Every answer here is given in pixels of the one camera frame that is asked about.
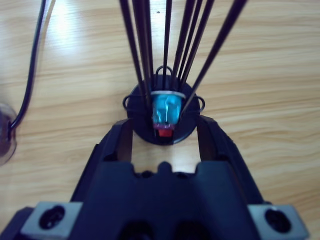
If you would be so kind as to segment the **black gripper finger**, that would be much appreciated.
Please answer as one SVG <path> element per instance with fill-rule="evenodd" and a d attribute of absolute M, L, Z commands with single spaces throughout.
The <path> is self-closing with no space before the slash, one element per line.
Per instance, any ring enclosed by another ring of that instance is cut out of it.
<path fill-rule="evenodd" d="M 238 147 L 219 124 L 210 117 L 199 116 L 197 118 L 197 137 L 200 160 L 228 163 L 247 203 L 263 204 L 264 198 Z"/>
<path fill-rule="evenodd" d="M 130 163 L 132 161 L 132 147 L 132 121 L 128 118 L 117 121 L 102 140 L 94 146 L 70 201 L 82 202 L 85 200 L 100 163 Z"/>

